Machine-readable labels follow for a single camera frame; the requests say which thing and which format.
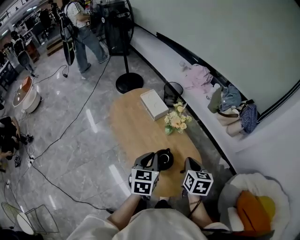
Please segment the black and white marker cube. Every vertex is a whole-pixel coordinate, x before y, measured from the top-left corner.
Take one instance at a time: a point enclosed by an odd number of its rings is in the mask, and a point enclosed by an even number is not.
[[[188,170],[183,187],[192,195],[207,196],[213,181],[211,173]]]
[[[159,172],[131,169],[131,193],[151,196],[158,182]]]

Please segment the flower bouquet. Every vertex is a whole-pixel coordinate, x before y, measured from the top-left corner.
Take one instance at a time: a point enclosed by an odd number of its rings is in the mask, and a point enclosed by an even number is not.
[[[177,130],[179,133],[183,133],[183,130],[187,128],[186,122],[191,122],[192,117],[184,115],[183,111],[187,104],[183,105],[183,102],[178,99],[174,104],[175,111],[168,113],[165,117],[165,133],[170,135],[173,130]]]

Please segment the vase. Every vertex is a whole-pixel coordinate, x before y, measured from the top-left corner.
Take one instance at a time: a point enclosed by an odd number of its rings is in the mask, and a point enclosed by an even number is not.
[[[170,135],[173,132],[174,128],[167,125],[165,126],[165,134]]]

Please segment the wooden step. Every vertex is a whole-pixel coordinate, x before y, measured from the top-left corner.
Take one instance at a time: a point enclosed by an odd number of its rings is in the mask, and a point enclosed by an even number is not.
[[[54,39],[53,41],[51,41],[50,43],[47,44],[47,50],[50,50],[51,48],[53,48],[55,45],[61,43],[61,37],[59,36],[58,38]]]
[[[47,50],[47,56],[51,56],[52,54],[56,53],[58,50],[60,50],[62,48],[63,48],[62,42],[56,44],[55,46],[53,46],[52,48]]]

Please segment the railing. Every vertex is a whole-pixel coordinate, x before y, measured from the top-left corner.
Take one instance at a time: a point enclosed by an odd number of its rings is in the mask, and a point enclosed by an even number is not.
[[[3,25],[12,15],[15,14],[16,11],[18,11],[26,2],[30,0],[16,0],[13,5],[9,7],[5,11],[5,13],[0,17],[0,23]]]

